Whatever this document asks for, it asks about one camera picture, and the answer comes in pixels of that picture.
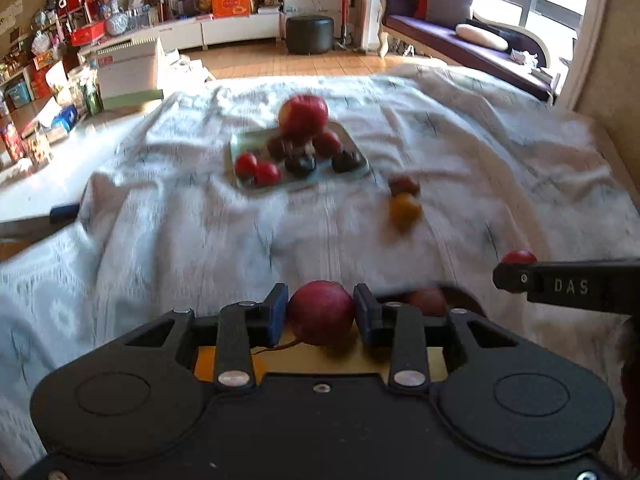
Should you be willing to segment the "large red apple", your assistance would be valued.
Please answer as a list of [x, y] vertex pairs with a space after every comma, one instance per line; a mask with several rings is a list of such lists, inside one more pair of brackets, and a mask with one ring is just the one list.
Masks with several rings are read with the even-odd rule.
[[280, 133], [291, 139], [307, 139], [320, 133], [329, 119], [329, 109], [321, 96], [296, 94], [280, 107]]

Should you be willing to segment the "red cherry tomato far left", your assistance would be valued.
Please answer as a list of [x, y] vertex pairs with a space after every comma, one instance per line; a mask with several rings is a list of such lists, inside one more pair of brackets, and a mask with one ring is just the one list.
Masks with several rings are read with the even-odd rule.
[[251, 152], [243, 153], [234, 162], [234, 173], [242, 181], [254, 179], [258, 158]]

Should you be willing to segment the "pale green rectangular plate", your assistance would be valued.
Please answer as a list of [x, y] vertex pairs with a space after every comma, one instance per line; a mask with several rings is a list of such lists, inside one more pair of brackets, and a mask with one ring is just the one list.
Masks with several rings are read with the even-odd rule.
[[[370, 172], [370, 162], [352, 135], [338, 122], [330, 120], [322, 134], [321, 153], [309, 141], [292, 148], [286, 145], [278, 128], [233, 133], [228, 143], [232, 165], [232, 180], [245, 194], [265, 194], [274, 191], [297, 191], [320, 183], [364, 178]], [[236, 173], [236, 160], [251, 154], [264, 162], [270, 172], [277, 169], [280, 177], [274, 182], [257, 182], [252, 176]]]

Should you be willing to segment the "white cardboard box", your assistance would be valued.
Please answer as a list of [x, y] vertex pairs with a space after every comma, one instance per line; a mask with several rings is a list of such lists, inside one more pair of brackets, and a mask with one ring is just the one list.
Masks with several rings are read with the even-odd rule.
[[133, 107], [164, 97], [165, 51], [158, 38], [122, 42], [94, 52], [104, 110]]

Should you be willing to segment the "white floral lace tablecloth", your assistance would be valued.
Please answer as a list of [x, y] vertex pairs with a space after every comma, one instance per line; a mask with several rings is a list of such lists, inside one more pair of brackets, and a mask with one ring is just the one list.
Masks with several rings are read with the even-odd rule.
[[[372, 174], [243, 194], [231, 182], [232, 134], [270, 127], [297, 92], [326, 100]], [[423, 216], [406, 232], [390, 223], [393, 176], [421, 187]], [[91, 176], [77, 222], [2, 264], [2, 467], [14, 477], [43, 456], [28, 404], [45, 374], [168, 310], [212, 314], [277, 282], [457, 284], [498, 324], [600, 375], [622, 408], [626, 320], [529, 304], [495, 289], [491, 272], [518, 248], [549, 261], [634, 258], [639, 213], [626, 182], [592, 120], [468, 68], [175, 94]]]

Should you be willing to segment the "red radish with stem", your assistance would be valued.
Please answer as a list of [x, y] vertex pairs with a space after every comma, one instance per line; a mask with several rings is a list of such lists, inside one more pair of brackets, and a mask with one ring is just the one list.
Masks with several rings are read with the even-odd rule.
[[537, 262], [537, 257], [527, 249], [518, 249], [508, 252], [502, 259], [503, 264], [533, 264]]

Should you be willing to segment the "gold rectangular metal tray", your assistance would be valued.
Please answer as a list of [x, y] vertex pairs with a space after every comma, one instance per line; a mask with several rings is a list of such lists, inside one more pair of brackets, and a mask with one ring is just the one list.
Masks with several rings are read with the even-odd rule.
[[[448, 284], [428, 285], [442, 289], [447, 300], [447, 313], [453, 308], [462, 308], [478, 315], [484, 313], [476, 298], [463, 288]], [[413, 292], [391, 292], [390, 296], [409, 300]], [[262, 381], [267, 373], [294, 374], [352, 374], [376, 373], [382, 378], [388, 376], [390, 358], [374, 356], [360, 339], [358, 330], [353, 327], [341, 346], [316, 347], [309, 344], [296, 344], [295, 336], [288, 327], [282, 334], [285, 345], [280, 350], [254, 349], [252, 351], [256, 380]]]

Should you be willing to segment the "pink red plum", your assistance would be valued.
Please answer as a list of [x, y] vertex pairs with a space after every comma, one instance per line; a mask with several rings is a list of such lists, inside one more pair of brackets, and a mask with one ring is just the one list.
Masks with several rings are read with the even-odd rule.
[[317, 347], [343, 342], [352, 330], [354, 316], [352, 296], [342, 285], [329, 281], [299, 287], [286, 307], [295, 339]]

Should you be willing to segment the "grey square cushion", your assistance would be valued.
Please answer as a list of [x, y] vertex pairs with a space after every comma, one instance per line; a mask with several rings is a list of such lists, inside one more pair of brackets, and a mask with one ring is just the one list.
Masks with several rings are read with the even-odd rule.
[[473, 0], [426, 0], [425, 21], [455, 29], [472, 18]]

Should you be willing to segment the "dark brown tomato right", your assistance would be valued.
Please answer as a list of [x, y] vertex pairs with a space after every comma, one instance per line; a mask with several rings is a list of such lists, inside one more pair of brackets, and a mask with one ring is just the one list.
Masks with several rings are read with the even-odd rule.
[[437, 286], [425, 287], [409, 296], [408, 304], [417, 307], [425, 316], [445, 316], [447, 300]]

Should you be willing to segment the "red gift box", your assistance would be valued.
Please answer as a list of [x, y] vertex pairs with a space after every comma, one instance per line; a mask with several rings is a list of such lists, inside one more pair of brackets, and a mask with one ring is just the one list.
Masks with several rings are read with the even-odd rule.
[[70, 34], [70, 43], [74, 47], [82, 47], [86, 44], [92, 44], [105, 35], [106, 21], [97, 21], [73, 30]]

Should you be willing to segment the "dark water chestnut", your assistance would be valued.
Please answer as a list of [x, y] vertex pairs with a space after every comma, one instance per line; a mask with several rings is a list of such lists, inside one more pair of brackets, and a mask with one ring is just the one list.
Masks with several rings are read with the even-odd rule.
[[360, 168], [363, 165], [363, 158], [355, 151], [343, 150], [332, 156], [331, 165], [337, 174], [346, 174]]
[[306, 179], [317, 169], [317, 162], [313, 154], [291, 154], [284, 160], [285, 170], [296, 179]]
[[292, 154], [293, 145], [283, 136], [272, 136], [266, 144], [266, 149], [272, 160], [275, 162], [283, 162]]

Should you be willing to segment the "dark brown tomato left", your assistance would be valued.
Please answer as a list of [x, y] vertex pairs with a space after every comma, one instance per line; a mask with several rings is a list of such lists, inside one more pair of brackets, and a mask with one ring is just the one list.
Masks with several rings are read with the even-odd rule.
[[393, 176], [388, 179], [388, 187], [393, 196], [400, 194], [418, 196], [421, 192], [420, 183], [410, 176]]

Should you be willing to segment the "dark water chestnut back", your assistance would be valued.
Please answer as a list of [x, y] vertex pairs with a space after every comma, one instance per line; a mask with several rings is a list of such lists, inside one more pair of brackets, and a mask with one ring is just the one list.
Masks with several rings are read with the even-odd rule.
[[272, 160], [275, 162], [283, 162], [292, 154], [293, 145], [283, 136], [272, 136], [266, 144], [266, 149]]

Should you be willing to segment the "blue white porcelain vase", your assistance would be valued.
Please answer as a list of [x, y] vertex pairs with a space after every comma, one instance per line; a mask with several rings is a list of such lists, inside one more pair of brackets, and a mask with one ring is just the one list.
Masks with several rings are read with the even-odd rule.
[[125, 12], [122, 12], [118, 0], [111, 0], [104, 10], [106, 32], [117, 37], [124, 34], [129, 25], [129, 18]]

